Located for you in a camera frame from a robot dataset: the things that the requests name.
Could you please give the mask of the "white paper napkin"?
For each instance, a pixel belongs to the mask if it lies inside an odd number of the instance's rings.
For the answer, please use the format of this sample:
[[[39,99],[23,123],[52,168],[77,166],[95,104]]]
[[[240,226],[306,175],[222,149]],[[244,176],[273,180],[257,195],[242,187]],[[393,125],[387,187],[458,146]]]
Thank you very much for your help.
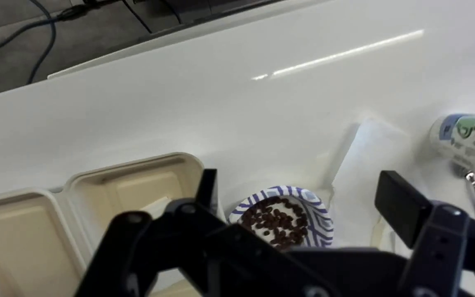
[[[334,224],[332,246],[371,247],[406,257],[411,255],[374,205],[382,170],[397,171],[427,194],[420,170],[414,164],[410,138],[384,122],[365,120],[332,182],[334,195],[329,207]]]

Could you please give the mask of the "beige foam clamshell pack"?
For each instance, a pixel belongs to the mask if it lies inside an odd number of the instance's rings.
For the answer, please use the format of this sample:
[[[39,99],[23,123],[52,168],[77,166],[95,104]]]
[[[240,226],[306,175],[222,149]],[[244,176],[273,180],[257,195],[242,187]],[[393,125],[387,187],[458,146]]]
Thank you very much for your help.
[[[193,197],[203,163],[171,153],[0,194],[0,297],[72,297],[114,216]]]

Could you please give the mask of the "heap of coffee beans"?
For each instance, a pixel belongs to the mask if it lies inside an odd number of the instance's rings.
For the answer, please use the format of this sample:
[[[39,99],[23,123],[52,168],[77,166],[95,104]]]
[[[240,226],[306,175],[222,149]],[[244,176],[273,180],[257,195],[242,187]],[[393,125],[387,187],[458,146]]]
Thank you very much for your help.
[[[301,246],[309,235],[304,208],[289,197],[258,202],[244,212],[239,223],[278,250]]]

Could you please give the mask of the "white tissue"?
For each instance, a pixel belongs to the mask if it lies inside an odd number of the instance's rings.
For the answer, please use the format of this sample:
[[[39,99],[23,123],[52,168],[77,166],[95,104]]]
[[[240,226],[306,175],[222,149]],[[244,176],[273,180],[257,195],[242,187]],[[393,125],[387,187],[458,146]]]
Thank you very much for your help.
[[[166,207],[172,201],[173,199],[170,199],[169,197],[162,197],[143,206],[142,208],[140,208],[140,211],[146,212],[151,216],[153,220],[155,220],[160,218],[164,214]]]

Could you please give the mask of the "blue patterned paper bowl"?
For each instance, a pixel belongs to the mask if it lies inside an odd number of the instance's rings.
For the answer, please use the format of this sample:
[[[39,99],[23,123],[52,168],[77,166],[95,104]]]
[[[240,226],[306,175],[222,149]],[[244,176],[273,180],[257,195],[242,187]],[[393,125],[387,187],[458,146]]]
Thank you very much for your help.
[[[313,192],[295,186],[274,186],[255,193],[241,201],[228,215],[228,223],[240,224],[244,212],[258,202],[271,197],[289,197],[302,205],[308,216],[309,235],[301,246],[308,248],[326,248],[332,244],[334,226],[330,215],[320,199]]]

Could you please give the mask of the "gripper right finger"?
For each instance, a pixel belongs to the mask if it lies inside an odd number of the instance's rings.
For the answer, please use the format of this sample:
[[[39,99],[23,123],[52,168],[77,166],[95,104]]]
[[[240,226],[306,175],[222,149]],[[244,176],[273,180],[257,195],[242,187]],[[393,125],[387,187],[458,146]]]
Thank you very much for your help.
[[[465,297],[462,271],[475,274],[475,219],[433,202],[392,170],[380,172],[375,207],[412,250],[398,293],[404,297]]]

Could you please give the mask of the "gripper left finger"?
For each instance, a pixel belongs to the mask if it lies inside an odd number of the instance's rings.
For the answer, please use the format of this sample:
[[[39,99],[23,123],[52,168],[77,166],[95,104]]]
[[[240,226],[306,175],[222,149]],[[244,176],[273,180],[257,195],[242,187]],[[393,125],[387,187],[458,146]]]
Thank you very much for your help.
[[[159,218],[115,216],[74,297],[148,297],[169,269],[202,297],[302,297],[293,261],[211,210],[217,185],[217,170],[206,169],[195,197],[172,201]]]

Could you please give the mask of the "printed plastic bottle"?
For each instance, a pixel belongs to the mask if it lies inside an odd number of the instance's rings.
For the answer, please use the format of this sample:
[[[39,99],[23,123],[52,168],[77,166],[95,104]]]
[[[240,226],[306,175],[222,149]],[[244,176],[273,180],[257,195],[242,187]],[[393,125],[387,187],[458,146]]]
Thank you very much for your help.
[[[475,172],[475,113],[439,117],[430,127],[428,139],[444,157]]]

